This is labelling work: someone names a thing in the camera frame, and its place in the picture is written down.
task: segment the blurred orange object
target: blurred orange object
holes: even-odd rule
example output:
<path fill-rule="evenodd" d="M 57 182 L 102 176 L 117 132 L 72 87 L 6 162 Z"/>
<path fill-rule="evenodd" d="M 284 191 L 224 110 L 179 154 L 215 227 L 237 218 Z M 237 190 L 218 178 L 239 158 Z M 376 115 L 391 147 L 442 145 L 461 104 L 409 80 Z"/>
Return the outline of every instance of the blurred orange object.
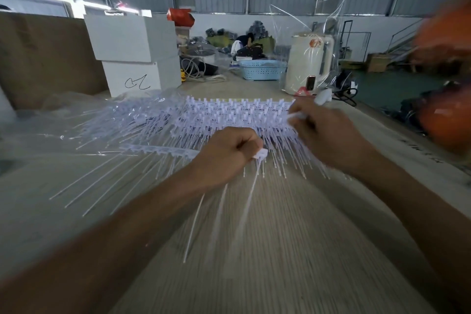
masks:
<path fill-rule="evenodd" d="M 412 63 L 441 63 L 471 55 L 471 0 L 447 6 L 424 21 L 414 38 Z"/>
<path fill-rule="evenodd" d="M 192 27 L 195 24 L 193 15 L 190 14 L 191 9 L 174 9 L 169 8 L 167 12 L 167 20 L 175 23 L 175 26 Z"/>
<path fill-rule="evenodd" d="M 419 113 L 432 140 L 460 155 L 471 150 L 471 85 L 434 96 Z"/>

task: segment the blue plastic basket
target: blue plastic basket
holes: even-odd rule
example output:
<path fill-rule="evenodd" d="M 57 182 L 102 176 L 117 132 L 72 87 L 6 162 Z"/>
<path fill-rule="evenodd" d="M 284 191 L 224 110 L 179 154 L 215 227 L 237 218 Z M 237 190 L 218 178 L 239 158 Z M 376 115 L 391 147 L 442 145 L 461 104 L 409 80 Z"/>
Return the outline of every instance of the blue plastic basket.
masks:
<path fill-rule="evenodd" d="M 244 79 L 251 81 L 279 80 L 286 71 L 286 62 L 278 60 L 243 60 L 239 61 Z"/>

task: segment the staircase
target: staircase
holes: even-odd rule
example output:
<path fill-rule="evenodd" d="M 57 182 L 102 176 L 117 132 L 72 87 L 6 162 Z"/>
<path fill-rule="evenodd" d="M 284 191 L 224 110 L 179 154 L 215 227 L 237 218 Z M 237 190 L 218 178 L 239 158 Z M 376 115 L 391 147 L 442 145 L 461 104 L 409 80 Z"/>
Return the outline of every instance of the staircase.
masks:
<path fill-rule="evenodd" d="M 400 62 L 414 51 L 412 40 L 422 20 L 417 20 L 411 25 L 405 27 L 403 30 L 398 31 L 391 37 L 386 54 L 391 58 L 391 62 Z"/>

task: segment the white kettle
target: white kettle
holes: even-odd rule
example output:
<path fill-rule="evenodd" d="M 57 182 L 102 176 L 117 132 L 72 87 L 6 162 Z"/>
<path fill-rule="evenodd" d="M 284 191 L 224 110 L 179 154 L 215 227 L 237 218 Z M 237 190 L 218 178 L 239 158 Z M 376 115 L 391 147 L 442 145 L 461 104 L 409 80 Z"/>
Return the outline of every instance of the white kettle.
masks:
<path fill-rule="evenodd" d="M 333 60 L 334 38 L 331 35 L 304 32 L 291 39 L 285 91 L 293 95 L 307 92 L 316 94 L 326 86 L 325 80 Z"/>

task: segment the green floor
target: green floor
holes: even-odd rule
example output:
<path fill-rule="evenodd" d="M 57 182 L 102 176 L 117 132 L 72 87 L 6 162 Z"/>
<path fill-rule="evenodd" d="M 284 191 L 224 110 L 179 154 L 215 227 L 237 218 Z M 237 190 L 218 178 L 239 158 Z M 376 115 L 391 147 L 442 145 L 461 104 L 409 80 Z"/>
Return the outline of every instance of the green floor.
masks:
<path fill-rule="evenodd" d="M 356 100 L 370 107 L 399 110 L 401 101 L 417 97 L 421 92 L 440 88 L 447 80 L 443 76 L 405 71 L 365 73 L 354 71 L 358 84 Z"/>

